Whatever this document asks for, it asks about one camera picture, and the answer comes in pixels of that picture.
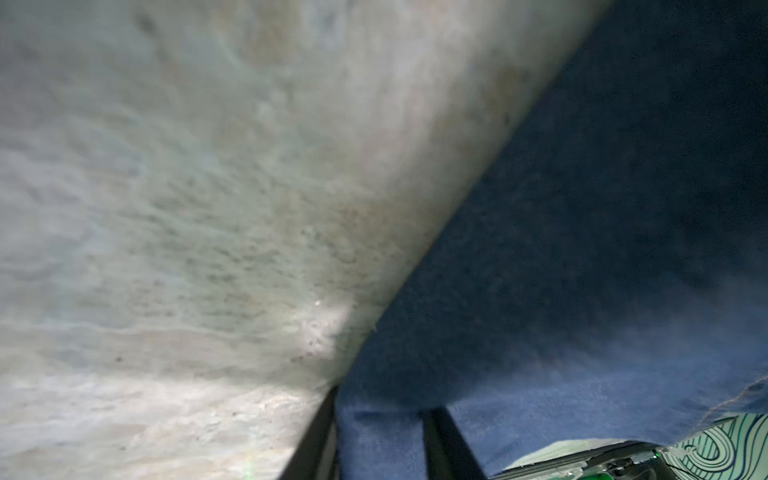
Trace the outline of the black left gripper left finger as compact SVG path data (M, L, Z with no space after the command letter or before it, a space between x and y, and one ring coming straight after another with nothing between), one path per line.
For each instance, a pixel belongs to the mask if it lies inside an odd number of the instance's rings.
M279 480L335 480L339 478L338 428L335 400L339 387L333 387L291 456Z

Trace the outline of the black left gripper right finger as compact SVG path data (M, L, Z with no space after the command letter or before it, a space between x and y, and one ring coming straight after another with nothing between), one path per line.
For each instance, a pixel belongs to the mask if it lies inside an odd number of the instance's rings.
M445 407L421 413L429 480L486 480L482 468Z

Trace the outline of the dark blue denim trousers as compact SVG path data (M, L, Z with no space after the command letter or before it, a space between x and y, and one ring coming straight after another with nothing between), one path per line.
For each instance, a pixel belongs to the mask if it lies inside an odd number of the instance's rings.
M619 1L378 320L345 479L423 479L447 407L495 473L767 409L767 5Z

